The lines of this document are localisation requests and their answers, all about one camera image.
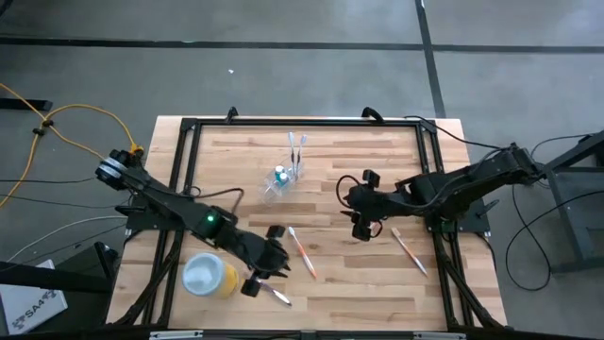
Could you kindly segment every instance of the metal stand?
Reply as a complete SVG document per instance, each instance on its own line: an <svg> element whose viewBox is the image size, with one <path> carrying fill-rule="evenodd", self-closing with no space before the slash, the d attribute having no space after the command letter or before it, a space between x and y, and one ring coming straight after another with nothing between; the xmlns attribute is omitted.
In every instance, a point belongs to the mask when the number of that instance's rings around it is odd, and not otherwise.
<svg viewBox="0 0 604 340"><path fill-rule="evenodd" d="M577 146L547 163L542 172L551 187L556 204L577 196L604 191L604 167L576 167L572 165L601 152L604 147L604 130L583 139ZM591 233L603 231L604 212L601 199L578 199L559 208L575 260L554 265L552 273L573 272L604 266L604 255L596 253Z"/></svg>
<svg viewBox="0 0 604 340"><path fill-rule="evenodd" d="M63 291L68 308L38 326L35 332L67 332L105 323L115 280L115 250L97 242L57 269L0 263L0 283Z"/></svg>

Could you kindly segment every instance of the black cable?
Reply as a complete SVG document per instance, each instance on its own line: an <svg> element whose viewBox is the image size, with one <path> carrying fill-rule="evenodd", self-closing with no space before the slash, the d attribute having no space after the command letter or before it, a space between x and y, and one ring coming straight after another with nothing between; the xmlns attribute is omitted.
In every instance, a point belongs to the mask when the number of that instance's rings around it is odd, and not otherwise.
<svg viewBox="0 0 604 340"><path fill-rule="evenodd" d="M478 236L482 241L484 241L484 244L487 245L487 247L489 248L489 250L491 250L491 257L493 258L493 266L495 267L495 272L497 271L497 261L495 260L495 251L493 250L493 246L491 246L491 243L489 242L489 240L484 237L484 235L480 232L476 232L476 236Z"/></svg>
<svg viewBox="0 0 604 340"><path fill-rule="evenodd" d="M455 135L454 135L454 134L452 134L451 132L449 132L449 131L445 130L445 129L444 129L444 128L442 128L442 127L437 126L436 124L434 124L434 123L430 122L428 119L426 119L426 118L424 118L424 117L422 117L422 116L409 115L409 116L404 116L403 118L418 118L418 119L421 119L421 120L423 120L424 122L426 122L426 123L428 123L428 124L432 125L433 127L435 127L435 128L437 128L437 129L439 129L440 131L442 131L442 132L446 133L447 135L449 135L449 136L453 137L453 139L455 139L455 140L457 140L457 141L460 141L460 142L462 142L462 143L466 143L466 144L468 144L468 145L476 145L476 146L488 147L488 148L492 148L492 149L498 149L498 150L503 149L503 147L499 147L499 146L495 146L495 145L483 144L483 143L478 143L478 142L470 142L470 141L466 141L466 140L464 140L464 139L461 139L460 137L455 136Z"/></svg>
<svg viewBox="0 0 604 340"><path fill-rule="evenodd" d="M231 209L231 213L235 213L237 211L237 207L239 207L239 203L241 203L243 196L245 195L245 190L242 188L230 188L230 189L226 189L226 190L219 191L216 193L197 195L197 196L195 196L195 198L208 198L208 197L214 197L214 196L224 195L224 194L233 193L233 192L239 192L239 196L237 197L237 200L235 201L235 204L233 205L233 208Z"/></svg>
<svg viewBox="0 0 604 340"><path fill-rule="evenodd" d="M42 180L42 179L0 179L0 182L20 182L20 183L45 183L45 184L71 184L71 183L83 183L96 178L84 178L76 180Z"/></svg>
<svg viewBox="0 0 604 340"><path fill-rule="evenodd" d="M349 205L347 205L346 203L344 203L344 201L340 197L340 183L342 183L342 181L344 179L352 179L352 180L354 180L357 183L357 185L361 185L361 183L359 182L358 179L356 179L356 178L354 178L354 177L352 177L350 175L344 175L344 176L340 177L340 179L338 179L338 182L336 183L336 197L338 197L338 200L340 201L340 204L342 204L343 206L345 206L348 209L352 209L352 208L350 208Z"/></svg>
<svg viewBox="0 0 604 340"><path fill-rule="evenodd" d="M533 159L534 162L537 162L535 160L535 158L533 157L535 151L537 151L537 148L541 145L544 145L545 143L549 143L549 142L554 142L554 141L559 141L559 140L564 140L564 139L572 139L572 138L582 138L582 137L587 137L587 136L591 136L594 133L584 133L584 134L579 134L579 135L571 135L571 136L562 136L562 137L554 137L554 138L549 138L546 139L544 141L539 142L536 146L534 146L532 148L532 150L530 150L530 157ZM537 180L535 182L535 184L539 185L540 187L544 188L544 189L549 189L549 185L542 183L540 180Z"/></svg>
<svg viewBox="0 0 604 340"><path fill-rule="evenodd" d="M170 196L176 196L176 197L190 197L190 198L208 198L208 197L214 197L214 196L218 196L218 195L222 195L222 194L227 194L227 193L232 193L232 192L239 192L239 197L237 197L237 200L235 201L235 204L233 205L233 208L231 209L232 213L235 213L237 211L237 207L239 207L239 203L241 203L243 196L245 195L245 191L242 188L231 188L231 189L226 189L217 193L212 193L212 194L205 194L205 195L186 195L186 194L179 194L176 192L170 192L167 190L163 190L160 188L155 188L152 186L149 186L147 183L143 182L142 180L139 180L137 178L135 178L134 176L128 174L128 173L122 173L123 175L126 175L128 177L130 177L131 179L135 179L137 180L139 183L141 183L142 185L144 185L144 188L149 188L151 190L155 190L157 192L160 193L164 193L166 195L170 195ZM199 189L199 187L193 186L192 188L199 190L199 193L201 193L201 189Z"/></svg>
<svg viewBox="0 0 604 340"><path fill-rule="evenodd" d="M545 215L547 215L547 214L549 214L549 213L557 210L558 208L560 208L561 206L563 206L565 204L568 204L568 203L570 203L570 202L572 202L572 201L574 201L576 199L579 199L579 198L584 198L586 196L592 196L592 195L596 195L596 194L604 194L604 190L598 190L598 191L594 191L594 192L591 192L591 193L587 193L587 194L583 194L583 195L578 195L578 196L575 196L573 198L569 198L569 199L565 200L564 202L560 203L559 205L557 205L557 206L555 206L555 207L547 210L546 212L543 212L539 216L533 218L533 220L530 221L530 222L528 222L528 223L525 222L524 218L520 214L520 210L518 209L518 205L516 204L516 199L515 199L515 195L514 194L515 194L515 192L514 192L514 186L512 186L512 201L513 201L513 205L514 205L514 208L516 209L516 212L518 213L518 216L520 217L520 220L522 221L523 227L513 235L512 239L510 240L510 242L508 243L508 246L506 248L506 271L508 273L508 276L512 280L512 282L518 288L523 289L523 290L527 290L527 291L530 291L530 292L536 292L536 291L544 289L549 284L549 281L551 280L551 265L549 263L549 259L545 255L544 249L541 247L541 244L539 243L539 241L537 241L537 238L532 233L532 231L530 230L529 227L533 223L537 222L539 219L541 219L542 217L544 217ZM535 244L537 245L537 247L539 248L539 250L541 250L541 252L543 253L545 261L547 263L547 278L545 279L545 282L542 285L534 287L534 288L532 288L532 287L525 287L525 286L521 285L520 283L518 283L516 281L516 279L513 278L512 273L510 272L510 265L509 265L510 247L512 246L514 240L518 237L518 235L520 235L520 233L523 230L527 230L528 231L528 233L530 234L530 236L532 237L532 239L535 241Z"/></svg>
<svg viewBox="0 0 604 340"><path fill-rule="evenodd" d="M29 263L31 263L31 262L34 262L34 261L36 261L36 260L39 260L40 258L43 258L43 257L46 257L46 256L48 256L48 255L52 255L52 254L54 254L54 253L56 253L56 252L59 252L59 251L61 251L61 250L65 249L65 248L68 248L68 247L73 247L73 246L75 246L75 245L81 244L82 242L86 242L86 241L88 241L88 240L90 240L90 239L93 239L93 238L95 238L95 237L98 237L98 236L100 236L100 235L103 235L103 234L106 234L106 233L108 233L108 232L111 232L111 231L117 230L117 229L119 229L119 228L121 228L121 227L123 227L123 226L125 226L125 225L126 225L125 223L120 224L119 226L113 227L113 228L111 228L111 229L107 229L107 230L105 230L105 231L101 231L101 232L99 232L99 233L94 234L93 236L89 236L89 237L87 237L87 238L84 238L84 239L81 239L81 240L79 240L79 241L73 242L73 243L71 243L71 244L69 244L69 245L67 245L67 246L62 246L62 247L57 248L57 249L55 249L55 250L49 251L49 252L47 252L47 253L43 253L42 255L38 255L38 256L36 256L36 257L35 257L35 258L33 258L33 259L30 259L30 260L27 260L27 261L23 261L23 262L21 262L21 263L15 263L14 265L12 265L12 266L10 266L10 267L8 267L8 268L6 268L6 269L0 270L0 273L3 273L3 272L5 272L5 271L7 271L7 270L10 270L10 269L12 269L12 268L16 267L17 265L29 264Z"/></svg>
<svg viewBox="0 0 604 340"><path fill-rule="evenodd" d="M124 200L124 201L122 201L122 202L120 202L118 204L113 204L113 205L109 205L109 206L95 207L95 206L88 206L88 205L83 205L83 204L73 204L73 203L62 203L62 202L47 201L47 200L38 199L38 198L21 197L21 196L16 196L16 195L4 195L4 194L0 194L0 197L10 197L12 199L21 199L21 200L26 200L26 201L30 201L30 202L46 203L46 204L59 205L59 206L65 206L65 207L86 208L86 209L108 209L108 208L115 208L116 206L122 205L122 204L124 204L124 203L126 203L128 201L128 199L127 199L127 200Z"/></svg>

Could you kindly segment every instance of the white toothbrush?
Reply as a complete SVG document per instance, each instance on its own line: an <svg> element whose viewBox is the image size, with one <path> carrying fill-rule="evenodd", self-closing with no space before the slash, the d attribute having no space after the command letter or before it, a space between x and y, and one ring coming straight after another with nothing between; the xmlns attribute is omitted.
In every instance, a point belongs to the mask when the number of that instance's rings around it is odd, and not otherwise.
<svg viewBox="0 0 604 340"><path fill-rule="evenodd" d="M302 159L302 145L306 142L306 135L302 135L300 138L300 146L298 147L298 160L295 164L295 180L298 180L298 173L300 170L300 160Z"/></svg>
<svg viewBox="0 0 604 340"><path fill-rule="evenodd" d="M288 132L287 136L290 138L290 146L292 147L292 171L295 175L294 133Z"/></svg>

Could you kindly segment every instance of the cable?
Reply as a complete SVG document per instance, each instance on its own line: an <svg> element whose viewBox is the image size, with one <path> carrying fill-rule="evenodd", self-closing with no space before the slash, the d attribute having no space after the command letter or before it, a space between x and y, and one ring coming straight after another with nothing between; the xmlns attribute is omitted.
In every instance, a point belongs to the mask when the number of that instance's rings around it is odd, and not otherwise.
<svg viewBox="0 0 604 340"><path fill-rule="evenodd" d="M520 220L522 221L523 227L513 235L512 239L510 240L510 242L508 243L508 246L506 248L506 271L508 273L508 276L512 280L512 282L518 288L521 288L523 290L530 291L530 292L536 292L536 291L544 289L549 284L549 281L551 280L551 265L549 263L549 259L545 255L545 252L544 252L543 248L541 247L541 244L537 241L537 238L532 233L532 231L530 230L529 227L533 223L537 222L539 219L541 219L542 217L544 217L545 215L547 215L547 214L549 214L549 213L557 210L558 208L560 208L561 206L563 206L565 204L568 204L568 203L570 203L570 202L572 202L572 201L574 201L576 199L584 198L584 197L587 197L587 196L592 196L592 195L596 195L596 194L604 194L604 190L598 190L598 191L594 191L594 192L583 194L583 195L578 195L578 196L575 196L573 198L567 199L564 202L560 203L559 205L557 205L557 206L555 206L555 207L547 210L546 212L543 212L539 216L533 218L533 220L530 221L530 222L528 222L528 223L525 222L524 218L520 214L520 210L518 209L518 205L516 204L516 199L515 199L515 195L514 194L515 194L515 192L514 192L514 186L512 186L512 201L513 201L513 205L514 205L514 208L516 209L516 212L518 213L518 216L520 217ZM525 286L521 285L520 283L518 283L516 281L516 279L512 276L512 273L510 272L510 265L509 265L510 247L512 246L514 240L518 237L518 235L520 235L520 233L523 230L527 230L529 232L530 236L535 241L535 244L537 245L537 247L539 248L539 250L541 250L541 252L543 253L544 258L545 258L545 262L547 263L547 278L545 279L545 282L542 285L534 287L534 288L532 288L532 287L525 287Z"/></svg>
<svg viewBox="0 0 604 340"><path fill-rule="evenodd" d="M342 181L344 179L352 179L355 181L355 183L357 183L357 185L361 185L361 183L359 182L358 179L350 176L350 175L344 175L342 177L340 177L340 179L338 179L338 182L336 183L336 196L338 197L338 200L340 201L340 204L342 204L343 206L345 206L348 209L352 209L350 208L349 205L347 205L346 203L344 203L344 201L342 200L342 198L340 197L340 183L342 183Z"/></svg>
<svg viewBox="0 0 604 340"><path fill-rule="evenodd" d="M476 236L478 236L482 241L484 241L484 244L487 245L489 250L491 250L491 257L493 258L493 266L495 267L495 272L496 272L497 271L497 261L495 260L495 251L493 250L493 246L491 246L491 243L489 242L489 240L486 237L484 237L484 235L481 234L480 232L476 232Z"/></svg>
<svg viewBox="0 0 604 340"><path fill-rule="evenodd" d="M23 180L25 179L25 177L27 177L27 173L29 172L31 163L34 160L34 155L36 153L36 146L38 145L39 139L40 139L40 135L34 136L34 140L31 143L31 147L29 148L29 156L27 157L27 165L25 166L25 170L23 171L23 174L21 175L21 178L19 179L19 181L16 182L15 185L12 186L12 188L8 192L8 195L6 195L6 197L2 201L0 201L0 208L2 208L5 204L7 204L8 199L10 197L12 197L12 194L14 194L17 191L17 189L19 189Z"/></svg>
<svg viewBox="0 0 604 340"><path fill-rule="evenodd" d="M41 258L43 258L43 257L46 257L46 256L48 256L48 255L52 255L52 254L54 254L54 253L56 253L56 252L59 252L59 251L61 251L61 250L65 249L65 248L68 248L68 247L73 247L73 246L75 246L75 245L81 244L82 242L86 242L86 241L91 240L91 239L93 239L93 238L95 238L95 237L98 237L98 236L104 235L104 234L106 234L106 233L108 233L108 232L111 232L111 231L117 230L117 229L119 229L119 228L122 228L122 227L123 227L123 226L125 226L125 225L126 225L126 224L121 224L121 225L119 225L119 226L113 227L113 228L111 228L111 229L107 229L107 230L105 230L105 231L101 231L101 232L96 233L96 234L94 234L94 235L92 235L92 236L89 236L89 237L87 237L87 238L84 238L84 239L81 239L81 240L79 240L79 241L73 242L72 244L69 244L69 245L67 245L67 246L62 246L62 247L57 248L57 249L55 249L55 250L49 251L49 252L47 252L47 253L43 253L42 255L38 255L38 256L36 256L36 257L35 257L35 258L33 258L33 259L29 259L29 260L24 261L24 262L21 262L21 263L15 263L14 265L12 265L12 266L10 266L10 267L8 267L8 268L5 268L5 269L3 269L3 270L0 270L0 273L4 273L4 272L6 272L6 271L8 271L8 270L10 270L10 269L12 269L12 268L14 268L14 267L16 267L17 265L29 264L29 263L34 262L34 261L36 261L36 260L39 260L39 259L41 259Z"/></svg>
<svg viewBox="0 0 604 340"><path fill-rule="evenodd" d="M565 140L565 139L572 139L572 138L582 138L582 137L587 137L587 136L591 136L594 133L584 133L584 134L579 134L579 135L571 135L571 136L562 136L562 137L555 137L555 138L549 138L546 139L544 141L539 142L536 146L534 146L532 148L532 150L530 150L530 157L535 161L535 158L533 157L535 151L537 151L537 148L541 145L544 145L545 143L549 143L549 142L554 142L554 141L559 141L559 140ZM539 185L540 187L544 188L544 189L549 189L549 185L542 183L540 180L537 180L535 182L535 184Z"/></svg>
<svg viewBox="0 0 604 340"><path fill-rule="evenodd" d="M48 201L48 200L43 200L43 199L21 197L21 196L16 196L16 195L4 195L4 194L0 194L0 196L10 197L10 198L14 198L14 199L26 200L26 201L29 201L29 202L46 203L46 204L59 205L59 206L65 206L65 207L86 208L86 209L108 209L108 208L115 208L116 206L122 205L122 204L124 204L124 203L127 202L127 200L125 200L125 201L122 201L122 202L120 202L118 204L113 204L113 205L109 205L109 206L100 206L100 207L98 207L98 206L89 206L89 205L83 205L83 204L73 204L73 203L62 203L62 202Z"/></svg>
<svg viewBox="0 0 604 340"><path fill-rule="evenodd" d="M60 228L58 228L58 229L56 229L54 231L51 231L51 232L45 234L43 237L41 237L38 240L30 243L29 245L22 247L19 251L17 251L14 255L12 255L7 260L7 262L10 262L10 261L14 260L14 258L16 258L17 256L19 256L19 254L21 254L22 252L24 252L27 249L35 246L38 243L44 241L45 239L49 238L50 236L56 234L57 232L59 232L61 230L66 230L66 229L68 229L70 227L74 227L74 226L80 225L82 223L87 223L87 222L92 222L92 221L100 221L100 220L107 220L107 219L115 219L115 218L127 218L127 217L126 216L100 216L100 217L86 218L86 219L83 219L83 220L80 220L80 221L76 221L76 222L67 224L67 225L65 225L63 227L60 227Z"/></svg>
<svg viewBox="0 0 604 340"><path fill-rule="evenodd" d="M239 207L239 203L241 203L243 196L245 195L245 190L242 188L230 188L230 189L226 189L226 190L212 193L212 194L197 195L197 196L195 196L195 198L208 198L208 197L219 196L219 195L232 193L232 192L239 192L239 196L237 197L237 200L235 201L235 204L233 205L233 208L231 209L231 213L234 214L237 211L237 208Z"/></svg>
<svg viewBox="0 0 604 340"><path fill-rule="evenodd" d="M84 104L73 104L73 105L67 105L61 108L58 108L56 110L51 111L50 113L48 113L46 116L44 116L43 114L41 114L38 110L36 110L36 108L34 108L29 102L27 102L27 100L25 100L23 97L21 97L20 95L18 95L16 92L14 92L11 88L9 88L8 86L6 86L3 83L0 83L0 88L3 88L4 90L8 91L9 93L11 93L12 95L14 95L16 98L18 98L19 100L21 100L24 104L26 104L32 111L34 111L36 114L38 114L40 116L40 118L42 119L42 123L43 122L47 122L49 120L49 118L51 118L53 115L61 112L61 111L65 111L67 109L71 109L71 108L84 108L84 109L91 109L91 110L95 110L101 113L104 113L106 115L109 115L110 117L112 117L113 119L115 119L124 129L124 131L126 132L126 135L128 137L128 139L130 140L130 148L131 148L131 152L134 152L136 150L142 149L140 146L136 145L132 139L132 135L130 134L130 131L128 130L128 128L126 127L126 125L113 113L106 111L106 110L102 110L90 105L84 105ZM40 126L38 127L38 129L43 129L44 126L43 124L40 123ZM59 139L61 139L63 142L69 144L69 145L73 145L76 147L79 147L83 150L86 150L90 153L92 153L94 156L98 157L101 161L104 159L103 156L101 156L100 153L92 150L91 148L74 142L66 137L64 137L62 134L59 133L59 131L54 128L53 126L49 126L49 128L55 132L55 134L57 135L57 137L59 137ZM31 144L30 150L29 150L29 156L27 158L27 164L25 166L25 170L23 172L23 174L21 175L21 180L25 179L27 177L27 174L29 173L29 169L31 167L31 163L33 162L34 159L34 155L36 153L36 147L38 144L38 141L40 139L40 135L36 134L34 136L34 140ZM10 192L8 192L8 195L5 196L5 198L0 202L0 208L2 208L8 201L8 199L12 196L12 194L14 194L15 191L17 191L17 189L19 189L19 186L21 186L21 180L18 181L17 183L15 183L15 185L10 189Z"/></svg>
<svg viewBox="0 0 604 340"><path fill-rule="evenodd" d="M416 115L409 115L409 116L404 116L403 118L418 118L423 120L424 122L432 125L433 127L439 129L440 131L446 133L447 135L453 137L453 139L460 141L462 143L466 143L468 145L476 145L476 146L482 146L482 147L488 147L488 148L492 148L492 149L502 149L503 147L499 147L499 146L495 146L495 145L489 145L489 144L483 144L483 143L478 143L478 142L470 142L470 141L466 141L464 139L461 139L460 137L455 136L454 134L452 134L451 132L445 130L442 127L437 126L436 124L430 122L428 119L422 117L422 116L416 116Z"/></svg>
<svg viewBox="0 0 604 340"><path fill-rule="evenodd" d="M21 182L21 183L44 183L44 184L73 184L83 183L96 178L84 178L75 180L42 180L42 179L0 179L0 182Z"/></svg>
<svg viewBox="0 0 604 340"><path fill-rule="evenodd" d="M124 124L124 122L122 122L122 120L115 114L115 113L111 113L107 110L103 110L97 107L94 107L92 105L87 105L87 104L70 104L70 105L66 105L64 107L58 108L53 110L52 112L48 113L45 117L45 120L49 120L50 118L52 118L55 114L61 112L61 111L65 111L68 109L89 109L89 110L93 110L93 111L97 111L103 114L106 114L107 116L113 118L124 130L124 132L126 133L126 136L128 138L128 140L130 141L130 152L134 152L138 149L142 149L139 145L137 145L136 143L134 143L134 139L132 138L132 134L130 133L130 130L128 129L128 127L126 126L126 124Z"/></svg>

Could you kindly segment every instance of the yellow extension cord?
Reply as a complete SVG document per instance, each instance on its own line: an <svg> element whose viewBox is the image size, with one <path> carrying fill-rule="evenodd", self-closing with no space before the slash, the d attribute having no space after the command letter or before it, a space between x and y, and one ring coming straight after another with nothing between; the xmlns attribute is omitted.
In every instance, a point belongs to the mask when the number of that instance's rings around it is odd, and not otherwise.
<svg viewBox="0 0 604 340"><path fill-rule="evenodd" d="M31 104L29 104L25 99L23 99L20 95L18 95L16 92L14 92L11 88L9 88L8 86L6 86L3 83L0 83L0 88L8 91L9 93L11 93L12 95L14 95L16 98L18 98L19 100L21 100L22 102L24 102L24 104L26 104L32 111L36 112L40 118L42 119L42 122L49 120L50 118L52 118L52 116L54 116L55 114L61 112L61 111L65 111L68 109L90 109L90 110L94 110L97 112L101 112L104 113L106 115L108 115L109 117L115 119L124 129L124 131L126 132L126 135L128 137L128 139L130 140L130 152L134 152L137 150L141 150L142 148L137 145L136 143L134 143L134 139L132 139L132 135L130 134L130 130L128 129L128 127L126 126L126 124L124 124L124 122L122 122L122 120L116 116L115 114L107 111L107 110L102 110L99 109L97 107L91 106L91 105L85 105L85 104L71 104L71 105L66 105L64 107L52 110L51 112L49 112L48 114L46 114L46 116L44 116L43 114L41 114L38 110L36 110L36 108L34 108ZM53 126L48 127L50 128L53 132L55 132L55 134L57 135L57 137L59 137L63 142L79 147L83 150L86 150L90 153L92 153L94 156L98 157L101 161L103 159L105 159L100 153L92 150L91 148L74 142L66 137L64 137L62 134L60 134L57 129ZM10 197L17 191L17 189L19 189L19 186L21 186L22 181L27 177L27 173L29 173L29 168L31 168L31 163L34 160L34 155L36 154L36 147L38 146L38 142L40 141L40 135L36 134L34 136L34 140L31 143L31 148L29 149L29 157L27 158L27 165L25 166L25 170L23 171L23 174L21 175L21 177L19 178L19 181L17 183L15 183L15 185L12 187L12 189L10 189L10 191L8 192L8 195L0 202L0 208L2 208L7 201L10 199Z"/></svg>

